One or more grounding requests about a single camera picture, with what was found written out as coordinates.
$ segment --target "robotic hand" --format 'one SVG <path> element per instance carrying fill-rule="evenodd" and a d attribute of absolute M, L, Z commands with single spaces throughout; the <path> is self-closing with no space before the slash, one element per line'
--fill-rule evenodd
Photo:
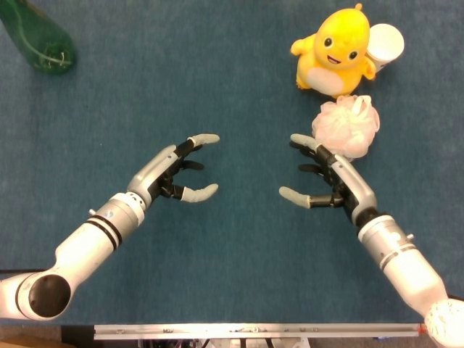
<path fill-rule="evenodd" d="M 332 154 L 314 138 L 293 134 L 291 145 L 318 165 L 299 169 L 321 175 L 332 193 L 299 194 L 287 187 L 279 193 L 307 209 L 343 207 L 359 228 L 358 239 L 403 300 L 424 317 L 428 334 L 440 347 L 464 347 L 464 302 L 450 299 L 440 276 L 406 236 L 392 216 L 377 210 L 376 195 L 342 156 Z"/>
<path fill-rule="evenodd" d="M 185 202 L 210 198 L 217 184 L 194 191 L 173 185 L 173 176 L 180 169 L 202 169 L 185 157 L 218 141 L 215 134 L 199 134 L 165 148 L 134 176 L 125 194 L 114 195 L 96 212 L 90 210 L 90 218 L 58 246 L 52 268 L 0 281 L 0 318 L 55 319 L 67 309 L 77 287 L 142 224 L 158 196 Z"/>

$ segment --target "plush toy mouth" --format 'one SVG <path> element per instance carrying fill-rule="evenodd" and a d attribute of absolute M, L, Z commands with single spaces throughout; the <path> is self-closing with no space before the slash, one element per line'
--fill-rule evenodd
<path fill-rule="evenodd" d="M 327 60 L 332 64 L 340 64 L 341 63 L 339 60 L 336 60 L 335 58 L 332 58 L 328 54 L 327 54 Z"/>

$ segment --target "green bottle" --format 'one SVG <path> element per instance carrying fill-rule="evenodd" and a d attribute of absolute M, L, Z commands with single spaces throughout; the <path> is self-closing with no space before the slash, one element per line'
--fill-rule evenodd
<path fill-rule="evenodd" d="M 27 0 L 0 0 L 0 20 L 28 63 L 48 74 L 75 64 L 71 37 Z"/>

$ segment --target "white paper cup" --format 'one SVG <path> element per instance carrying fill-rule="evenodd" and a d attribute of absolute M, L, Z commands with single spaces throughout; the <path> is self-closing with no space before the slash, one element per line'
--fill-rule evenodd
<path fill-rule="evenodd" d="M 398 58 L 404 49 L 405 40 L 393 25 L 382 23 L 370 28 L 367 53 L 376 65 L 377 71 Z"/>

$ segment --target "yellow plush toy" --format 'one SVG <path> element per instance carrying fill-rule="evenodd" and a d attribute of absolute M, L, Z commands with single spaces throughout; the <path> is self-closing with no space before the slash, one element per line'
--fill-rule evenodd
<path fill-rule="evenodd" d="M 298 88 L 336 98 L 350 94 L 363 75 L 375 78 L 376 66 L 365 55 L 370 27 L 362 7 L 357 4 L 333 13 L 316 34 L 294 42 L 291 53 L 299 56 Z"/>

